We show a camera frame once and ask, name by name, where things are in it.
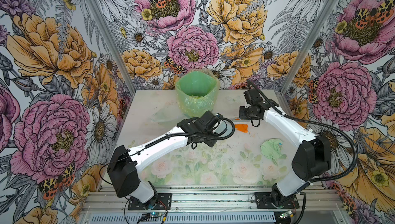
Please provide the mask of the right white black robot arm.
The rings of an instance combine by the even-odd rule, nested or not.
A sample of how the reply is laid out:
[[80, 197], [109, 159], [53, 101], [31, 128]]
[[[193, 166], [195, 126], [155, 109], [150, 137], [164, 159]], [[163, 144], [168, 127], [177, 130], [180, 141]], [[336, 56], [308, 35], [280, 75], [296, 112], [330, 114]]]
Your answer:
[[292, 169], [283, 180], [272, 186], [271, 203], [279, 208], [307, 188], [314, 177], [331, 168], [330, 142], [287, 117], [276, 102], [264, 99], [259, 90], [249, 89], [243, 94], [246, 105], [239, 108], [239, 118], [265, 121], [296, 148]]

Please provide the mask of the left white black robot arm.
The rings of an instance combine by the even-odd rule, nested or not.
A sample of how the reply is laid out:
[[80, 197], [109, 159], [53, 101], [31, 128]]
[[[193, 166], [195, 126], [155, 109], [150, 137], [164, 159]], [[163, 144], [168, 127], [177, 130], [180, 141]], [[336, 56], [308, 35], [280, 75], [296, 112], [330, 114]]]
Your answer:
[[152, 183], [143, 180], [143, 170], [166, 154], [189, 145], [194, 147], [204, 143], [213, 147], [230, 128], [220, 114], [207, 111], [200, 118], [180, 121], [164, 135], [145, 144], [130, 149], [123, 145], [117, 147], [107, 167], [107, 175], [117, 197], [154, 204], [158, 193]]

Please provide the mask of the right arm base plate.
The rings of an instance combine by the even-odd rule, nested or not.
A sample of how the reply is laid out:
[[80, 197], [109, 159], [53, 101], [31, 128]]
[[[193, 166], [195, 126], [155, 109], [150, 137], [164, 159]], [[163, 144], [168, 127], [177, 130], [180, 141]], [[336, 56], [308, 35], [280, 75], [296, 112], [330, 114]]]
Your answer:
[[257, 209], [298, 209], [300, 208], [296, 195], [284, 197], [277, 192], [256, 192], [251, 198]]

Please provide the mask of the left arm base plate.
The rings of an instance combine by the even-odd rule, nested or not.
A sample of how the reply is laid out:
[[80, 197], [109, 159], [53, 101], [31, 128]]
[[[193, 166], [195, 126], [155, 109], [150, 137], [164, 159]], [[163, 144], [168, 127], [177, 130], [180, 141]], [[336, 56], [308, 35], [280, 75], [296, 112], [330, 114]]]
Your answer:
[[127, 209], [129, 211], [170, 210], [171, 203], [171, 193], [158, 193], [146, 203], [141, 203], [137, 198], [131, 197]]

